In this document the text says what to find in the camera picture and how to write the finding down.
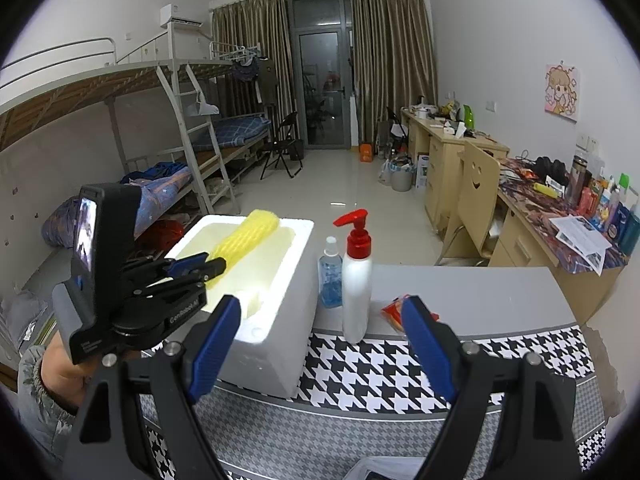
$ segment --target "air conditioner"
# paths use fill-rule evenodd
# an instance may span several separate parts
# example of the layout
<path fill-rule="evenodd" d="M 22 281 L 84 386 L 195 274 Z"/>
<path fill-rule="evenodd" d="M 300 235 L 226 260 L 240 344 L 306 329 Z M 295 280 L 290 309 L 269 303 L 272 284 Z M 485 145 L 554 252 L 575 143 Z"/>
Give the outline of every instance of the air conditioner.
<path fill-rule="evenodd" d="M 182 27 L 201 27 L 200 20 L 193 19 L 194 12 L 192 10 L 183 9 L 175 4 L 169 4 L 160 9 L 160 25 L 167 27 L 169 22 L 175 23 Z"/>

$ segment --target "brown curtain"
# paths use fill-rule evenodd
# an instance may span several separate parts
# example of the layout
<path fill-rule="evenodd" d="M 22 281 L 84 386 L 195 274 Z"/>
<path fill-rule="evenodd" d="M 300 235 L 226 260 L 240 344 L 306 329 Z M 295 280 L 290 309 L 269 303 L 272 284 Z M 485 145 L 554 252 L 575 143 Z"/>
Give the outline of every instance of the brown curtain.
<path fill-rule="evenodd" d="M 285 0 L 243 0 L 213 12 L 214 37 L 222 43 L 255 46 L 274 60 L 278 76 L 278 120 L 294 110 L 293 67 Z M 255 83 L 225 78 L 221 106 L 228 115 L 260 111 Z"/>
<path fill-rule="evenodd" d="M 373 142 L 386 107 L 396 114 L 424 95 L 436 99 L 436 71 L 424 0 L 351 0 L 360 142 Z"/>

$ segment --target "yellow mesh foam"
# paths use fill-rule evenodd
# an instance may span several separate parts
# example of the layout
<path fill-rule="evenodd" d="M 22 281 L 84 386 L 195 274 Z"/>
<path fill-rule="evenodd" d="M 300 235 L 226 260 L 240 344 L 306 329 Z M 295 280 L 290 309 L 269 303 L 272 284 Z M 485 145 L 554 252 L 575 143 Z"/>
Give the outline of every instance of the yellow mesh foam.
<path fill-rule="evenodd" d="M 222 240 L 215 249 L 209 253 L 208 259 L 224 258 L 226 260 L 225 272 L 228 272 L 231 267 L 255 249 L 267 236 L 273 233 L 279 224 L 280 219 L 274 213 L 255 209 L 242 221 L 235 231 Z M 207 285 L 212 285 L 219 278 L 220 276 L 207 283 Z"/>

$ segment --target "headphones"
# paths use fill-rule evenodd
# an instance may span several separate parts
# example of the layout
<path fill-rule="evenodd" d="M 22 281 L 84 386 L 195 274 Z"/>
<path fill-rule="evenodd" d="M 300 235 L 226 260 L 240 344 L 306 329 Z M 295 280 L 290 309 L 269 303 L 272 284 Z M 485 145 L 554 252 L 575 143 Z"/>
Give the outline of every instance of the headphones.
<path fill-rule="evenodd" d="M 551 162 L 548 156 L 539 156 L 533 165 L 533 171 L 542 182 L 546 180 L 546 176 L 548 175 L 560 184 L 560 186 L 567 186 L 569 184 L 566 166 L 564 162 L 558 159 Z"/>

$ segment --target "cardboard box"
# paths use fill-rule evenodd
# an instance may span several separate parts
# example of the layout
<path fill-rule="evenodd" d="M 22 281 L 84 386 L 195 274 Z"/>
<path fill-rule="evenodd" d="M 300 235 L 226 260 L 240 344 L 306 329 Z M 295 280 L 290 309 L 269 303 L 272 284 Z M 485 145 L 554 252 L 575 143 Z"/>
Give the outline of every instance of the cardboard box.
<path fill-rule="evenodd" d="M 415 189 L 427 187 L 427 170 L 429 169 L 429 155 L 418 155 L 417 170 L 415 172 Z"/>

